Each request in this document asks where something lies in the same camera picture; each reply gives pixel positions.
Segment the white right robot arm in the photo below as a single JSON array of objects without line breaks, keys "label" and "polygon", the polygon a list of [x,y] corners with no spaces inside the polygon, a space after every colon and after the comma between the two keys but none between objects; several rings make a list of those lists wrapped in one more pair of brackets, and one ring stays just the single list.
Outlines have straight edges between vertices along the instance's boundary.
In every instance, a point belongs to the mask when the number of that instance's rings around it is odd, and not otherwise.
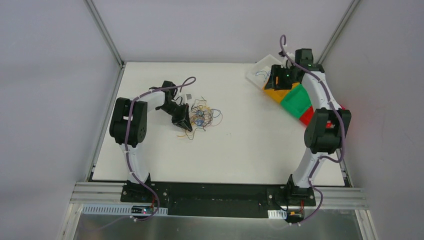
[{"label": "white right robot arm", "polygon": [[298,168],[290,175],[282,190],[284,200],[296,205],[314,198],[311,186],[322,163],[341,149],[352,118],[333,97],[325,81],[322,65],[314,63],[310,48],[295,51],[289,68],[274,64],[264,86],[274,91],[291,90],[294,83],[304,87],[313,108],[313,115],[304,132],[305,153]]}]

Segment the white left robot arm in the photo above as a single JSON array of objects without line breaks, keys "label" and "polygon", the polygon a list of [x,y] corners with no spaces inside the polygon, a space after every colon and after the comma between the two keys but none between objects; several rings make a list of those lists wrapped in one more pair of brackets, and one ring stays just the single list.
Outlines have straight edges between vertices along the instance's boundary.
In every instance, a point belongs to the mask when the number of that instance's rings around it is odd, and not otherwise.
[{"label": "white left robot arm", "polygon": [[140,202],[149,201],[153,195],[153,189],[146,184],[150,180],[150,171],[146,166],[143,154],[148,113],[153,110],[162,110],[171,116],[171,123],[174,126],[192,132],[189,105],[174,101],[178,88],[188,85],[188,83],[176,85],[172,81],[165,80],[162,86],[153,86],[134,99],[119,97],[115,101],[109,124],[109,134],[122,150],[128,169],[127,180],[130,183],[138,184],[133,190],[133,195]]}]

